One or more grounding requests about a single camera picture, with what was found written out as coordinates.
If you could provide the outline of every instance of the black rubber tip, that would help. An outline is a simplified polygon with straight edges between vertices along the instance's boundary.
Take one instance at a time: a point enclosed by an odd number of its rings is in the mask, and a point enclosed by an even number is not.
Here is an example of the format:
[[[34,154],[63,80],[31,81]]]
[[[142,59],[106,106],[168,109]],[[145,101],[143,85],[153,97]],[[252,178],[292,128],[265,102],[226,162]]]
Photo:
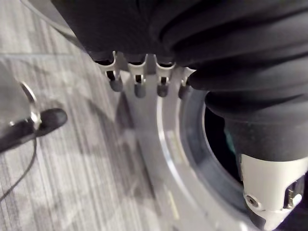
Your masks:
[[[52,108],[41,113],[41,125],[37,131],[37,136],[45,136],[56,130],[67,122],[67,114],[60,108]]]
[[[168,89],[169,87],[167,85],[158,85],[157,86],[157,95],[160,97],[166,97],[168,95]]]
[[[186,85],[186,86],[180,85],[179,98],[181,100],[184,99],[188,91],[189,91],[189,86],[188,85]]]
[[[109,85],[115,92],[121,92],[123,90],[123,82],[121,78],[118,80],[110,81]]]
[[[144,84],[135,84],[134,87],[135,95],[138,98],[144,98],[146,95],[145,85]]]

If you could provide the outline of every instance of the black cable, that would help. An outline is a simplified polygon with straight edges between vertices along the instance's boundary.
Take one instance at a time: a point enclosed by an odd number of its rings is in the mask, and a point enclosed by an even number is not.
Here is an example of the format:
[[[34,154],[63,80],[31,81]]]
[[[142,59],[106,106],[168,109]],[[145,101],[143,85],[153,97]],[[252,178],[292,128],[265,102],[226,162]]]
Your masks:
[[[21,177],[0,197],[0,202],[2,200],[4,200],[12,191],[13,189],[19,184],[19,182],[27,175],[27,173],[30,171],[31,167],[34,164],[35,158],[37,156],[37,139],[36,137],[33,140],[33,154],[32,154],[32,158],[31,161],[28,165],[28,167],[26,168],[26,170],[24,171],[24,173],[21,175]]]

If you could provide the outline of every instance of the screw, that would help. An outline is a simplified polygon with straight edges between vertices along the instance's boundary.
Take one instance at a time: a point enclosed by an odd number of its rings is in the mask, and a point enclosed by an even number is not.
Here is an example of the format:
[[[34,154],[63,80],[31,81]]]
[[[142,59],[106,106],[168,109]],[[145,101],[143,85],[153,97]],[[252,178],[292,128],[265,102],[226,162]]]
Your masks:
[[[252,198],[251,196],[247,195],[247,196],[246,196],[246,199],[247,199],[247,201],[248,201],[253,207],[256,207],[256,208],[259,207],[258,202],[257,202],[254,198]]]

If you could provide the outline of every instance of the striped carpet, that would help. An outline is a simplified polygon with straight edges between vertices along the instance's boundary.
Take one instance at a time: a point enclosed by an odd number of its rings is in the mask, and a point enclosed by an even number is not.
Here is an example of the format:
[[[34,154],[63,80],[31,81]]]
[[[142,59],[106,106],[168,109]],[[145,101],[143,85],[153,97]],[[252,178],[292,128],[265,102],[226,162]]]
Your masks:
[[[0,6],[0,74],[26,82],[41,110],[68,114],[64,127],[38,139],[29,174],[0,203],[0,230],[159,230],[125,96],[19,0]],[[31,156],[30,142],[0,155],[0,194]]]

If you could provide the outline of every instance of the black rubber foot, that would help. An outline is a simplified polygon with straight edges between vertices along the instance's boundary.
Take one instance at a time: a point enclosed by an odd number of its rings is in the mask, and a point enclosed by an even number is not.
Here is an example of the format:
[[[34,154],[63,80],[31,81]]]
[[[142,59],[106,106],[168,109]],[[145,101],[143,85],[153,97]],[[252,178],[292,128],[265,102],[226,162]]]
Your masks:
[[[134,87],[135,95],[138,98],[143,98],[146,95],[145,85],[144,84],[135,84]]]

